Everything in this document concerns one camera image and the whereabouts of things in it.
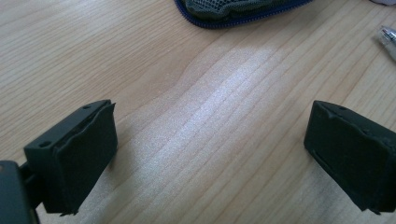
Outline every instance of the wooden table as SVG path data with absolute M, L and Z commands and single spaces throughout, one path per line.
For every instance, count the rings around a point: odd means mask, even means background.
M 395 223 L 304 149 L 314 100 L 396 131 L 396 7 L 325 0 L 224 30 L 172 0 L 0 2 L 0 158 L 111 99 L 120 141 L 76 216 L 43 223 Z

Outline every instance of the metallic pen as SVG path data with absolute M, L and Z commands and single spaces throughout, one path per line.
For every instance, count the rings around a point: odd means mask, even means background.
M 378 31 L 378 38 L 389 52 L 390 57 L 396 61 L 396 30 L 388 26 L 382 26 Z

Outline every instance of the wooden surface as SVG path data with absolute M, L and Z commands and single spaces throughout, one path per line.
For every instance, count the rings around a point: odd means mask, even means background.
M 0 2 L 0 158 L 111 99 L 120 147 L 71 217 L 43 223 L 396 223 L 361 212 L 303 146 L 312 102 L 396 131 L 396 7 L 314 1 L 225 30 L 172 0 Z

